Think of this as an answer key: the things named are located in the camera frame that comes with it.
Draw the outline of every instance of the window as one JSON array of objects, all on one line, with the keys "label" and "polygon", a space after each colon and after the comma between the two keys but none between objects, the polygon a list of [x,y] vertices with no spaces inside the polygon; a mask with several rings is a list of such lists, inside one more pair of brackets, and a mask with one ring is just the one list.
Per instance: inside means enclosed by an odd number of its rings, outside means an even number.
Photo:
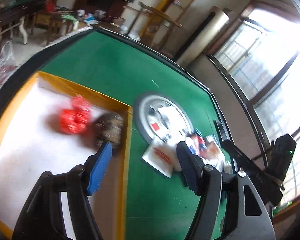
[{"label": "window", "polygon": [[300,195],[300,25],[254,9],[214,57],[232,77],[268,142],[297,140],[281,205]]}]

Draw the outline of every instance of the plastic bag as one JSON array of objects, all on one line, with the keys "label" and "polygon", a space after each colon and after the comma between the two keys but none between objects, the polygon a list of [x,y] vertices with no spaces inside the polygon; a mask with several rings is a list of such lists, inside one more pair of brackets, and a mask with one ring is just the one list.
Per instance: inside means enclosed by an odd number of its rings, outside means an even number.
[{"label": "plastic bag", "polygon": [[12,43],[7,41],[0,52],[0,86],[16,69],[16,59],[13,55]]},{"label": "plastic bag", "polygon": [[83,133],[91,119],[91,104],[82,96],[71,99],[73,109],[62,109],[59,115],[60,130],[67,134]]}]

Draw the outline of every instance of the red object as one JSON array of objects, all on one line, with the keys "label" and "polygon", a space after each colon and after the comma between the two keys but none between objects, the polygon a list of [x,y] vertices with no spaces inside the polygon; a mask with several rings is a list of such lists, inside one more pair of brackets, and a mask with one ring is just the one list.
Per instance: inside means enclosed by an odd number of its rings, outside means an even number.
[{"label": "red object", "polygon": [[76,112],[75,122],[76,123],[88,124],[89,121],[90,121],[90,117],[91,117],[91,112],[90,111],[79,110],[79,111]]},{"label": "red object", "polygon": [[83,96],[77,95],[76,97],[71,99],[71,106],[74,110],[85,110],[91,111],[91,104],[83,98]]},{"label": "red object", "polygon": [[82,96],[71,99],[72,109],[60,113],[60,129],[67,134],[83,133],[91,119],[91,104]]},{"label": "red object", "polygon": [[47,12],[54,12],[55,8],[56,7],[51,0],[46,2],[46,11]]},{"label": "red object", "polygon": [[155,122],[155,123],[152,123],[151,126],[152,126],[152,128],[153,128],[155,131],[157,131],[157,130],[160,129],[159,125],[158,125],[156,122]]},{"label": "red object", "polygon": [[154,153],[157,154],[162,160],[164,160],[168,164],[172,164],[171,159],[167,155],[165,155],[160,149],[158,148],[153,148],[153,149],[154,149]]}]

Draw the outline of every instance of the green table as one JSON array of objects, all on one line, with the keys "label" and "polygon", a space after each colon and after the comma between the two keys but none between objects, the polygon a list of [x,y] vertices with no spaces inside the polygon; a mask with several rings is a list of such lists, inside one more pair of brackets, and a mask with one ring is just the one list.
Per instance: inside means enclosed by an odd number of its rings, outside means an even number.
[{"label": "green table", "polygon": [[[213,121],[224,121],[211,93],[189,80],[163,56],[120,35],[92,31],[66,48],[42,70],[79,83],[131,106],[145,92],[175,100],[203,135],[215,134]],[[126,206],[126,239],[184,239],[199,197],[182,183],[154,172],[141,161],[148,144],[132,127]],[[220,236],[226,203],[221,202],[213,239]]]}]

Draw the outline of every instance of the box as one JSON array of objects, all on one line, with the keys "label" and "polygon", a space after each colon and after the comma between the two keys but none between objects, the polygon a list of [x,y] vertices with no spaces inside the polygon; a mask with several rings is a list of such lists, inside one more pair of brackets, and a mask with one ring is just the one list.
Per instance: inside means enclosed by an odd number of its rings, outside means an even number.
[{"label": "box", "polygon": [[[105,239],[123,239],[132,127],[132,107],[97,91],[44,73],[35,73],[0,119],[0,230],[11,239],[19,213],[42,172],[68,172],[95,154],[92,133],[59,132],[58,113],[80,94],[93,105],[93,117],[114,111],[124,118],[122,147],[113,155],[99,191],[89,198]],[[62,193],[68,237],[74,238],[66,193]]]}]

